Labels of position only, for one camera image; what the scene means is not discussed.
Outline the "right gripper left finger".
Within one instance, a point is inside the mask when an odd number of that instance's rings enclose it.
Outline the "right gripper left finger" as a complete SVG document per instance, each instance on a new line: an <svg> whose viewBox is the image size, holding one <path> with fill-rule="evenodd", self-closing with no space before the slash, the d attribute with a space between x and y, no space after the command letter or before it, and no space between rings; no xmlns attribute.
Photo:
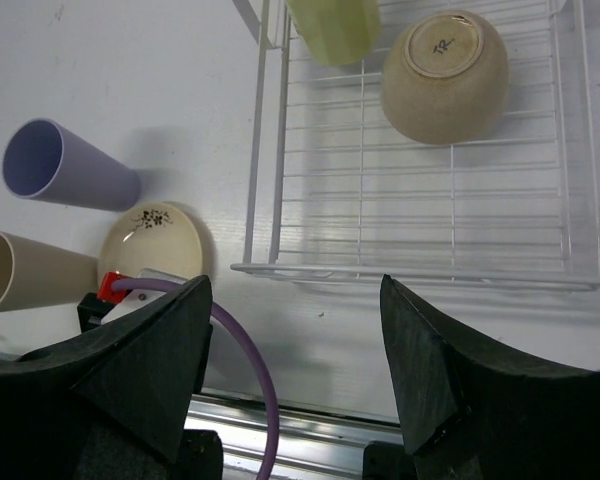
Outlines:
<svg viewBox="0 0 600 480"><path fill-rule="evenodd" d="M0 479L184 479L205 276L72 339L0 360Z"/></svg>

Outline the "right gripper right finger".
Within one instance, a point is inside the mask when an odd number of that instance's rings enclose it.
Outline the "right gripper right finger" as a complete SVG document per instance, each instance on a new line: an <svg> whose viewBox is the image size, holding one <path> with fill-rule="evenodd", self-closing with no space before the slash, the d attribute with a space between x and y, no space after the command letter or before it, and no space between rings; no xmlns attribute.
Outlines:
<svg viewBox="0 0 600 480"><path fill-rule="evenodd" d="M600 479L600 371L497 341L391 277L380 315L420 479Z"/></svg>

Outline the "cream floral plate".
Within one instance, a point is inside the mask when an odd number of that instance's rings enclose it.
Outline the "cream floral plate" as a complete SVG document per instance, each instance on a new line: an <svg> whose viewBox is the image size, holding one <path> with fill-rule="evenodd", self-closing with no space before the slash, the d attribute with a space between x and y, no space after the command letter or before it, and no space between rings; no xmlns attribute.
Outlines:
<svg viewBox="0 0 600 480"><path fill-rule="evenodd" d="M110 227L97 262L98 278L109 272L142 272L191 279L215 276L210 231L193 210L178 202L150 202L122 214Z"/></svg>

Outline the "white ceramic bowl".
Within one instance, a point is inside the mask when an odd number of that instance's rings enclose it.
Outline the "white ceramic bowl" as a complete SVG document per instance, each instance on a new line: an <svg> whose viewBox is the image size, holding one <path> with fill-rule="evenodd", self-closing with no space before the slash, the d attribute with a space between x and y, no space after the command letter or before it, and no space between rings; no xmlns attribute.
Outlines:
<svg viewBox="0 0 600 480"><path fill-rule="evenodd" d="M386 56L381 107L403 136L428 145L475 139L504 112L510 68L505 43L484 17L445 10L401 32Z"/></svg>

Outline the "yellow-green mug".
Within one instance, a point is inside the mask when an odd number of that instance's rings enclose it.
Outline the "yellow-green mug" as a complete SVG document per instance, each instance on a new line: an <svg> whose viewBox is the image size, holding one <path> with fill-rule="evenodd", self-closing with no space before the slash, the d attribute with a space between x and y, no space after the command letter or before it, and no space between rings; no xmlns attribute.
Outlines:
<svg viewBox="0 0 600 480"><path fill-rule="evenodd" d="M321 65L360 61L382 30L376 0L289 0L286 7L310 57Z"/></svg>

